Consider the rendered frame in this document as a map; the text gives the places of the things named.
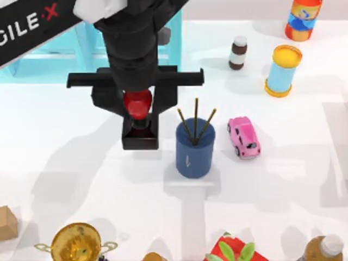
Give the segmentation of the thin brown stick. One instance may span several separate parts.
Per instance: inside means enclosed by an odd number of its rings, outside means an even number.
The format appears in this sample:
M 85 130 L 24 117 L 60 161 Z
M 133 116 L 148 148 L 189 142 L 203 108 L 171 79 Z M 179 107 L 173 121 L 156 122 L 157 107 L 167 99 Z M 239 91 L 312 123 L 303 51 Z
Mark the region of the thin brown stick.
M 203 135 L 204 135 L 206 129 L 208 128 L 208 126 L 210 125 L 210 122 L 211 122 L 213 116 L 215 115 L 216 111 L 217 111 L 216 108 L 214 108 L 214 109 L 212 110 L 212 113 L 210 114 L 208 120 L 205 122 L 203 128 L 201 129 L 201 132 L 200 132 L 199 135 L 198 135 L 198 138 L 196 139 L 196 142 L 197 142 L 197 143 L 199 143 L 200 140 L 201 140 L 201 138 L 203 137 Z
M 184 126 L 184 128 L 185 128 L 185 130 L 186 130 L 186 132 L 188 134 L 188 138 L 189 138 L 190 142 L 193 144 L 194 143 L 194 139 L 192 138 L 191 132 L 190 132 L 188 126 L 187 126 L 187 123 L 186 123 L 186 120 L 185 120 L 185 118 L 184 118 L 184 116 L 182 114 L 182 111 L 179 108 L 177 108 L 177 111 L 178 111 L 179 116 L 180 116 L 180 118 L 182 120 L 182 124 L 183 124 L 183 126 Z
M 198 98 L 195 98 L 195 111 L 194 111 L 194 137 L 193 144 L 197 144 L 197 118 L 198 118 Z

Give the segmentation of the light blue rack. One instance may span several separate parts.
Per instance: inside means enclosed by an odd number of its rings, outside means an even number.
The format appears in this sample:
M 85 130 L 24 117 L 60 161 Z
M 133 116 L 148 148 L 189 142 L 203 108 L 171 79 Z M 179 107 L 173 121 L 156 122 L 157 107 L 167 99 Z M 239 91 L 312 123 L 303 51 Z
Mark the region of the light blue rack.
M 0 70 L 0 83 L 64 83 L 70 72 L 108 65 L 102 34 L 81 22 Z

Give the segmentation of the dark blue cup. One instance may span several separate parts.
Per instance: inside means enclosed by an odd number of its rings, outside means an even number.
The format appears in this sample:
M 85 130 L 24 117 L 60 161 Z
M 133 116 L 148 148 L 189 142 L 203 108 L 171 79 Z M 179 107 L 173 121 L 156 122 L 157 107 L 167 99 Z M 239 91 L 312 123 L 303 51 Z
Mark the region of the dark blue cup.
M 215 129 L 208 125 L 197 145 L 189 139 L 183 123 L 176 128 L 176 168 L 186 178 L 205 176 L 212 165 Z

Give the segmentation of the brown bottle with white cap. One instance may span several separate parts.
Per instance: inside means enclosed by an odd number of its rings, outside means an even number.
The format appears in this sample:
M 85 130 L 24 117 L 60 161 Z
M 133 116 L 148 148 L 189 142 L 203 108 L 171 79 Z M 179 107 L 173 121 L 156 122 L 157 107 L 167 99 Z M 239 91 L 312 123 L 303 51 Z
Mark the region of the brown bottle with white cap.
M 232 70 L 240 70 L 244 66 L 247 52 L 247 38 L 238 35 L 234 38 L 229 55 L 229 66 Z

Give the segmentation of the pink toy car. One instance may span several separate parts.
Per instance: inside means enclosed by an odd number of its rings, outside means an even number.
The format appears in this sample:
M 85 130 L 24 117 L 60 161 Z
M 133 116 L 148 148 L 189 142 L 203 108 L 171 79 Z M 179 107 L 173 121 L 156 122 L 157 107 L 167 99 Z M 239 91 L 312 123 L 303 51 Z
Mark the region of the pink toy car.
M 254 126 L 248 117 L 242 116 L 229 119 L 227 131 L 237 157 L 247 159 L 260 155 L 260 143 Z

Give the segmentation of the blue can with yellow ends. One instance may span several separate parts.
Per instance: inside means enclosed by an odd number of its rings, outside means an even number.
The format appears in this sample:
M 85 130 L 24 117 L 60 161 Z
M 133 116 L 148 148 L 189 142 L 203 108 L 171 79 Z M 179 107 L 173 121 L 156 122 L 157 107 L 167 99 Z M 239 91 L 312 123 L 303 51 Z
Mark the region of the blue can with yellow ends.
M 292 81 L 302 60 L 301 51 L 295 46 L 279 45 L 274 49 L 272 65 L 265 80 L 265 91 L 273 97 L 287 96 L 292 88 Z

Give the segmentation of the gold trophy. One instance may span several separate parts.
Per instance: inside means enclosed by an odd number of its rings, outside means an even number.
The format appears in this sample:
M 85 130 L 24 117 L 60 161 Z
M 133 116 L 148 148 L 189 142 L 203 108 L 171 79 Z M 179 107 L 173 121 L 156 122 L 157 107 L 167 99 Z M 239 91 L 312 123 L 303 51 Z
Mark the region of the gold trophy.
M 51 245 L 35 244 L 34 247 L 51 255 L 53 261 L 99 261 L 118 244 L 102 243 L 99 232 L 88 223 L 75 222 L 63 227 L 54 236 Z

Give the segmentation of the orange and blue can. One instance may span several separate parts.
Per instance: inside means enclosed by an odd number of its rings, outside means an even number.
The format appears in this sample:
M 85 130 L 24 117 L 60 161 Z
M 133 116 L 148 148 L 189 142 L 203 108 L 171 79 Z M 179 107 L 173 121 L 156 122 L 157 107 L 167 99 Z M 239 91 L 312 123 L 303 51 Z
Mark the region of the orange and blue can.
M 285 35 L 293 41 L 307 41 L 315 26 L 322 0 L 293 0 Z

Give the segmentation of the brown cardboard box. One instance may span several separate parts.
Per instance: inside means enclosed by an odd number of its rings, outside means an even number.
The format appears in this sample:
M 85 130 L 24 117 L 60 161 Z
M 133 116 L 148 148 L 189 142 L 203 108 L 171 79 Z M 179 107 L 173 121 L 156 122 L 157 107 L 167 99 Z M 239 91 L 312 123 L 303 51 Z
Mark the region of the brown cardboard box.
M 0 241 L 18 237 L 18 220 L 8 206 L 0 207 Z

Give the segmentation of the orange rounded object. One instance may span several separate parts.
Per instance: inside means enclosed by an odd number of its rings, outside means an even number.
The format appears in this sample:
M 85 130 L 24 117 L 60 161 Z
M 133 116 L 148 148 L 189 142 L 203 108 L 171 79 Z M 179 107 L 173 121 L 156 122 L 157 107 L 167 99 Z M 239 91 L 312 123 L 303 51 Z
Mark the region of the orange rounded object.
M 167 261 L 167 259 L 156 252 L 149 252 L 143 257 L 142 261 Z

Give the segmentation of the red pot with green plant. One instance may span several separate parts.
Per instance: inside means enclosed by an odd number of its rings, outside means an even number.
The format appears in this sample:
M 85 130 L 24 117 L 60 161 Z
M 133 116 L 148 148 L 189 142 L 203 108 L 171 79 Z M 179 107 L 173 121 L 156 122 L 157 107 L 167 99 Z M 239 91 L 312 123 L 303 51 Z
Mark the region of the red pot with green plant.
M 225 232 L 203 261 L 269 261 L 258 253 L 253 242 L 244 243 Z

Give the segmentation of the amber bottle with white cap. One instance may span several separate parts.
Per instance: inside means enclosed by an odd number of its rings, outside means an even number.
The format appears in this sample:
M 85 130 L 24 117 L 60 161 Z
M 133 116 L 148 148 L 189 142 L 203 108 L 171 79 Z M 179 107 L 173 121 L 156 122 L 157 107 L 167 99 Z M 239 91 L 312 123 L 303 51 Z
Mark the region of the amber bottle with white cap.
M 299 261 L 343 261 L 344 243 L 335 234 L 317 236 L 308 242 Z

